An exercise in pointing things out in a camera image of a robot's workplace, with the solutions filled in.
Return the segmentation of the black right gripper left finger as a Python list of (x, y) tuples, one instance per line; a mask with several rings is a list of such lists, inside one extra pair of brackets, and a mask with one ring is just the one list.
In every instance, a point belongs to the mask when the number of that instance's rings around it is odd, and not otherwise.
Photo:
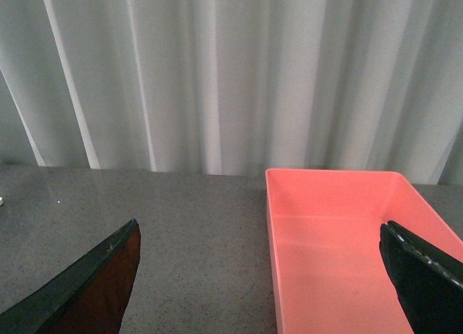
[(1, 313), (2, 333), (118, 333), (140, 263), (128, 221), (31, 295)]

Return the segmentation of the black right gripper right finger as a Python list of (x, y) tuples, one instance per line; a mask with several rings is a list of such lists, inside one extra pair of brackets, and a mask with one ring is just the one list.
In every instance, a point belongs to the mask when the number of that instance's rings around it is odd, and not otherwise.
[(461, 333), (462, 262), (392, 220), (379, 249), (413, 332)]

